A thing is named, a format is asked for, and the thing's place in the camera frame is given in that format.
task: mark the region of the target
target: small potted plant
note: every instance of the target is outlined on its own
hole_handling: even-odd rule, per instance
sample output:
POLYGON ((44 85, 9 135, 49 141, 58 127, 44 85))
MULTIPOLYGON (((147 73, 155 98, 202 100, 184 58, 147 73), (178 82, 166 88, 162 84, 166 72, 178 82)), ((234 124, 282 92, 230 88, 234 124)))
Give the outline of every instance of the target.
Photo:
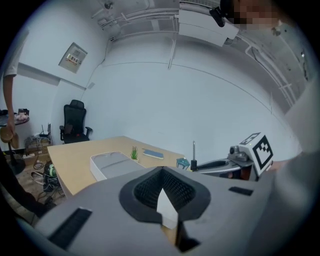
POLYGON ((136 146, 132 147, 132 151, 131 151, 131 159, 135 162, 138 163, 139 159, 138 159, 138 149, 136 146))

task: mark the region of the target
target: white tray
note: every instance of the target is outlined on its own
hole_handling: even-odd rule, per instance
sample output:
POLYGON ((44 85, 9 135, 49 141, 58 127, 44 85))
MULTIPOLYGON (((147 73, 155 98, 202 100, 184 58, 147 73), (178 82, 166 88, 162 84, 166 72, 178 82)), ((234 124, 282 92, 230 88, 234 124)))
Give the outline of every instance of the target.
POLYGON ((90 170, 95 179, 103 181, 144 167, 121 152, 106 152, 90 157, 90 170))

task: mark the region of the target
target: wooden desk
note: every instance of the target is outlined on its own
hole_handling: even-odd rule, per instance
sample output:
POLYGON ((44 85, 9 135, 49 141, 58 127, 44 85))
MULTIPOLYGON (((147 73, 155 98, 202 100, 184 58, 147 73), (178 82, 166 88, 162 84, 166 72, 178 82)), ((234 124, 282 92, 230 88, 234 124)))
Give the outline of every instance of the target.
POLYGON ((133 146, 138 149, 139 164, 146 168, 156 166, 175 167, 177 159, 184 157, 182 154, 160 149, 125 136, 49 146, 48 152, 63 191, 68 197, 97 182, 90 171, 91 156, 120 151, 130 158, 133 146), (164 159, 160 160, 143 155, 143 149, 160 152, 164 159))

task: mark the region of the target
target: black office chair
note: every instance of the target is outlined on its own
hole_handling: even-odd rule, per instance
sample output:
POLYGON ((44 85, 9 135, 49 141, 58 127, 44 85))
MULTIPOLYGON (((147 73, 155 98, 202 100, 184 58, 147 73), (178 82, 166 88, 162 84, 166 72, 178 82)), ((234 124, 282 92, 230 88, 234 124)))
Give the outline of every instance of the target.
POLYGON ((89 133, 93 130, 86 127, 84 134, 84 120, 87 113, 84 103, 73 99, 63 110, 64 126, 60 125, 60 139, 65 144, 89 141, 89 133))

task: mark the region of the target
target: white wall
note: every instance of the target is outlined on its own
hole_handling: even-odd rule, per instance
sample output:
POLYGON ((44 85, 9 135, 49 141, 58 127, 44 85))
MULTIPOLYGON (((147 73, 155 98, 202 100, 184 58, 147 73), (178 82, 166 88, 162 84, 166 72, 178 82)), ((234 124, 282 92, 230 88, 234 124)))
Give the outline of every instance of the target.
MULTIPOLYGON (((15 127, 19 135, 19 148, 25 148, 24 140, 43 129, 47 130, 51 122, 51 110, 56 95, 57 86, 26 76, 17 75, 13 80, 12 101, 13 109, 30 110, 30 121, 15 127)), ((0 90, 0 109, 7 109, 3 89, 0 90)), ((0 142, 3 151, 9 150, 8 144, 0 142)))
POLYGON ((92 139, 125 135, 189 160, 195 140, 201 163, 225 158, 230 146, 264 132, 275 160, 297 154, 283 113, 273 104, 271 114, 261 87, 272 80, 250 58, 180 39, 168 70, 171 43, 163 35, 114 43, 82 98, 92 139))
POLYGON ((20 62, 86 87, 104 57, 107 34, 91 19, 89 0, 52 0, 30 18, 20 62), (72 43, 88 52, 77 74, 59 66, 72 43))
MULTIPOLYGON (((20 148, 24 148, 28 136, 41 131, 41 125, 47 129, 48 123, 53 142, 61 143, 59 126, 64 124, 64 105, 80 99, 94 69, 105 58, 108 35, 91 19, 89 2, 47 1, 26 24, 29 36, 18 68, 24 76, 14 78, 13 85, 14 111, 30 110, 29 123, 16 128, 20 148), (77 74, 58 66, 73 42, 88 52, 77 74)), ((0 91, 0 107, 6 109, 2 82, 0 91)), ((0 145, 2 150, 8 149, 7 144, 0 145)))

